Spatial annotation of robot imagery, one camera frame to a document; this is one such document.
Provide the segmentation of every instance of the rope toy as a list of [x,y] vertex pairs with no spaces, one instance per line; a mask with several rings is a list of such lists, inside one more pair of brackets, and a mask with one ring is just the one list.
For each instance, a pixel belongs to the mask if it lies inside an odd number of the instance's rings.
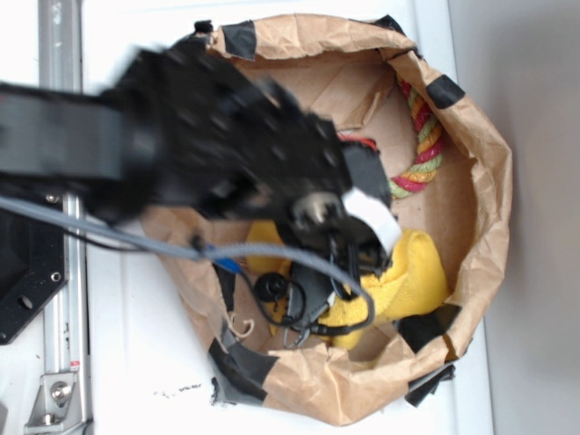
[[417,157],[413,166],[398,177],[389,179],[392,197],[400,199],[422,191],[435,178],[442,161],[443,127],[417,90],[401,77],[397,77],[397,80],[411,109],[418,142]]

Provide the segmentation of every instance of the gray cable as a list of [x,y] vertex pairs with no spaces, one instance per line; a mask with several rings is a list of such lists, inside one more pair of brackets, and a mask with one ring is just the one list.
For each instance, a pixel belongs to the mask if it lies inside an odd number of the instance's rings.
[[351,290],[356,295],[362,297],[366,301],[368,305],[368,317],[364,322],[353,325],[353,329],[368,326],[372,324],[374,320],[375,313],[373,300],[358,283],[337,266],[332,265],[327,260],[317,256],[316,254],[312,254],[302,249],[265,243],[241,243],[228,246],[216,246],[211,249],[200,251],[191,247],[175,246],[169,243],[160,242],[159,240],[154,240],[149,237],[135,236],[105,225],[89,222],[86,219],[67,216],[60,211],[39,206],[22,199],[9,198],[0,195],[0,208],[17,215],[56,225],[57,227],[72,228],[85,233],[107,237],[111,240],[140,247],[163,256],[174,256],[193,261],[204,259],[217,261],[224,258],[239,258],[243,256],[275,256],[288,258],[350,286]]

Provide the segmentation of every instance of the brown paper bag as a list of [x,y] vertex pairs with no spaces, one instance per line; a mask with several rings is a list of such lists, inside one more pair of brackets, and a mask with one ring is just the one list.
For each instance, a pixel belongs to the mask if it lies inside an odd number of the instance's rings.
[[[273,77],[306,111],[332,118],[337,130],[375,138],[390,176],[410,166],[417,140],[395,73],[446,130],[437,178],[421,193],[393,201],[393,211],[402,227],[433,237],[452,296],[431,314],[371,328],[350,352],[316,338],[285,350],[242,282],[234,294],[224,292],[226,278],[211,264],[162,258],[208,349],[224,401],[333,425],[358,421],[403,395],[417,403],[452,374],[450,363],[466,352],[498,290],[508,251],[510,151],[473,101],[397,30],[389,17],[367,24],[296,14],[224,26],[208,36],[208,51],[250,79]],[[249,230],[249,223],[207,222],[184,208],[152,208],[143,224],[150,236],[181,245],[193,234],[215,245],[240,242]],[[238,338],[250,319],[253,332]]]

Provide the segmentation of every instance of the bolt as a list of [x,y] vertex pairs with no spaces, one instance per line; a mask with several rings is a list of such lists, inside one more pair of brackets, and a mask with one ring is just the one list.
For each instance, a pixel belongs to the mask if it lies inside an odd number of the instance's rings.
[[57,382],[51,387],[51,395],[56,401],[65,401],[73,390],[66,382]]
[[51,412],[44,414],[42,424],[44,426],[52,426],[54,424],[54,414]]
[[59,197],[56,197],[55,195],[46,195],[46,202],[50,204],[56,204],[60,200],[61,199]]

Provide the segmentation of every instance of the yellow plush toy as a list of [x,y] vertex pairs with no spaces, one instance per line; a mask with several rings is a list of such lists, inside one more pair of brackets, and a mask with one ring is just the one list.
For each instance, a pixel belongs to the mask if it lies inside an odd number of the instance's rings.
[[[282,244],[273,222],[256,222],[248,241]],[[248,257],[250,272],[288,274],[287,260],[270,257]],[[361,277],[362,287],[374,301],[375,324],[391,322],[409,315],[426,314],[435,310],[450,295],[447,279],[437,248],[424,231],[405,229],[392,255],[392,266],[381,276]],[[362,298],[345,301],[336,298],[334,305],[318,322],[327,326],[357,324],[367,316],[367,305]],[[333,346],[352,349],[360,341],[363,330],[328,338]]]

